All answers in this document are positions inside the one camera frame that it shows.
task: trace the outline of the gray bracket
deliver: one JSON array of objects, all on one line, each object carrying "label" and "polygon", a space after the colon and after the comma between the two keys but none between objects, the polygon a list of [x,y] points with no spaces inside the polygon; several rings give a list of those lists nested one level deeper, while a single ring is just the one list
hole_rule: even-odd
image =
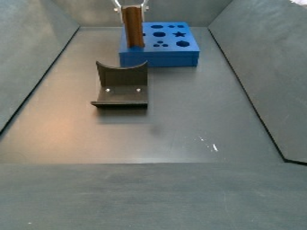
[{"label": "gray bracket", "polygon": [[116,68],[96,62],[100,75],[100,95],[96,107],[148,106],[148,62]]}]

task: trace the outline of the shape sorter block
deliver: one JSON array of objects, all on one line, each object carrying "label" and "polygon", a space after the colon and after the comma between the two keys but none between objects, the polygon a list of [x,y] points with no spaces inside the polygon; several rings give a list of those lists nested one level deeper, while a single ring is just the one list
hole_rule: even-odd
[{"label": "shape sorter block", "polygon": [[127,47],[123,28],[121,67],[148,62],[151,67],[196,66],[199,47],[185,22],[143,22],[145,47]]}]

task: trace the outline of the gray wall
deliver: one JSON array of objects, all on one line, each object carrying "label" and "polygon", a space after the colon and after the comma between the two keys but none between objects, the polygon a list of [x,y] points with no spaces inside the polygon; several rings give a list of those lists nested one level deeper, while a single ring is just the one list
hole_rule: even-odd
[{"label": "gray wall", "polygon": [[[120,26],[112,0],[53,0],[81,26]],[[192,26],[208,26],[232,0],[165,1],[149,0],[148,22],[185,21]],[[121,4],[133,4],[125,0]]]},{"label": "gray wall", "polygon": [[49,0],[0,0],[0,131],[76,30]]},{"label": "gray wall", "polygon": [[233,0],[209,30],[283,155],[307,162],[307,10]]}]

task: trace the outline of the gray enclosure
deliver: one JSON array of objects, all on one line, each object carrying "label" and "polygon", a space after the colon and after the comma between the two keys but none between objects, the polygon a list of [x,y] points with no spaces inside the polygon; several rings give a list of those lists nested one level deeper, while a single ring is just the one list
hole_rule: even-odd
[{"label": "gray enclosure", "polygon": [[147,109],[97,110],[112,9],[0,0],[0,229],[305,230],[305,166],[267,130],[307,164],[307,10],[149,0],[196,26],[199,65],[148,69]]},{"label": "gray enclosure", "polygon": [[209,25],[284,157],[307,161],[307,10],[235,0]]}]

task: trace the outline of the wooden cylinder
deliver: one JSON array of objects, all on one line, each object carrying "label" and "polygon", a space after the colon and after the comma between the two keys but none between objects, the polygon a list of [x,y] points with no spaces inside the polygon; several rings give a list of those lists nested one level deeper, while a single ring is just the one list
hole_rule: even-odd
[{"label": "wooden cylinder", "polygon": [[143,26],[141,26],[141,8],[140,6],[125,6],[121,8],[127,47],[139,46],[145,47],[143,40]]}]

